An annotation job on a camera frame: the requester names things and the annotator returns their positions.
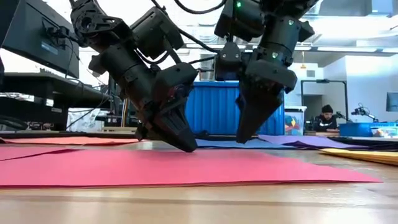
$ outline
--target red construction paper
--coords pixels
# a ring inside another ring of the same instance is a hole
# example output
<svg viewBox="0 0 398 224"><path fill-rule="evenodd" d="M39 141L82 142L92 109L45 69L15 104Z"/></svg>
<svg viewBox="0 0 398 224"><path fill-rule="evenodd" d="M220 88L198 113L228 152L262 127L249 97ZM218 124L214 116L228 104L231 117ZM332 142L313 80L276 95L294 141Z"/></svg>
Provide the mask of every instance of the red construction paper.
<svg viewBox="0 0 398 224"><path fill-rule="evenodd" d="M37 156L50 152L69 151L64 147L0 147L0 161Z"/></svg>
<svg viewBox="0 0 398 224"><path fill-rule="evenodd" d="M250 150L82 150L0 162L0 187L379 182L359 172Z"/></svg>
<svg viewBox="0 0 398 224"><path fill-rule="evenodd" d="M62 138L27 138L3 139L6 143L16 144L58 144L58 145L86 145L86 146L114 146L138 142L138 139L111 139L91 137L62 137Z"/></svg>

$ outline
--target metal frame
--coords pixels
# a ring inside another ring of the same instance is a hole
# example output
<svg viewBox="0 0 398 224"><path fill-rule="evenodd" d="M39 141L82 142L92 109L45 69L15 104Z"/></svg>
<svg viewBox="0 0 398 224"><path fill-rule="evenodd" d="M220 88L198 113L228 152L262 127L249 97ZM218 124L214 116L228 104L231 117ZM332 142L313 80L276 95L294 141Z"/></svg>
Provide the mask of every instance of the metal frame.
<svg viewBox="0 0 398 224"><path fill-rule="evenodd" d="M342 83L344 85L344 96L345 96L345 106L346 106L346 118L349 119L348 114L348 95L347 95L347 82L346 81L339 81L339 80L329 80L329 79L322 79L322 80L301 80L301 105L304 104L304 90L303 86L305 82L309 83L319 83L319 84L329 84L329 83Z"/></svg>

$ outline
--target blue bin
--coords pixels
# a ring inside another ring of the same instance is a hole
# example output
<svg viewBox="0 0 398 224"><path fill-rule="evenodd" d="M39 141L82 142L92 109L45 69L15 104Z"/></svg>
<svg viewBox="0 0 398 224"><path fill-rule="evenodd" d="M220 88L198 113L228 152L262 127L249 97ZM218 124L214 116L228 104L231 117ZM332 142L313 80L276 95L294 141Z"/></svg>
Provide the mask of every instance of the blue bin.
<svg viewBox="0 0 398 224"><path fill-rule="evenodd" d="M239 124L238 82L195 82L185 114L195 134L235 135ZM258 134L283 135L284 106L261 126Z"/></svg>
<svg viewBox="0 0 398 224"><path fill-rule="evenodd" d="M341 124L340 136L348 137L372 137L372 128L375 127L396 127L397 123L346 123Z"/></svg>

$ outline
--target man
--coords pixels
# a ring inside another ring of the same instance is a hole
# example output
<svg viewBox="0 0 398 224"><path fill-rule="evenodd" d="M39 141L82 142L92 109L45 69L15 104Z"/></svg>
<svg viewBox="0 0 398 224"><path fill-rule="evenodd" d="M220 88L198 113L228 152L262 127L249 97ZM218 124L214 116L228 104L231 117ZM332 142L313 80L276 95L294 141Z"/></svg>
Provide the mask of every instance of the man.
<svg viewBox="0 0 398 224"><path fill-rule="evenodd" d="M315 118L313 129L318 132L337 131L336 116L333 115L333 108L330 105L322 108L322 114Z"/></svg>

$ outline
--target table surface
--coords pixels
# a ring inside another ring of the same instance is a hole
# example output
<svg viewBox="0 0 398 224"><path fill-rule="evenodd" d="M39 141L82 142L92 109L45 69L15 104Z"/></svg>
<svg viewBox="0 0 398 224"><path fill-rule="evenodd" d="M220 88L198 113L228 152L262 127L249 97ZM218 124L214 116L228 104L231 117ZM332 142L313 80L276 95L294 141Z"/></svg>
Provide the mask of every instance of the table surface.
<svg viewBox="0 0 398 224"><path fill-rule="evenodd" d="M106 148L171 147L162 142L141 142ZM357 170L379 177L384 183L1 190L0 221L12 224L397 223L397 167L327 156L317 151L265 152Z"/></svg>

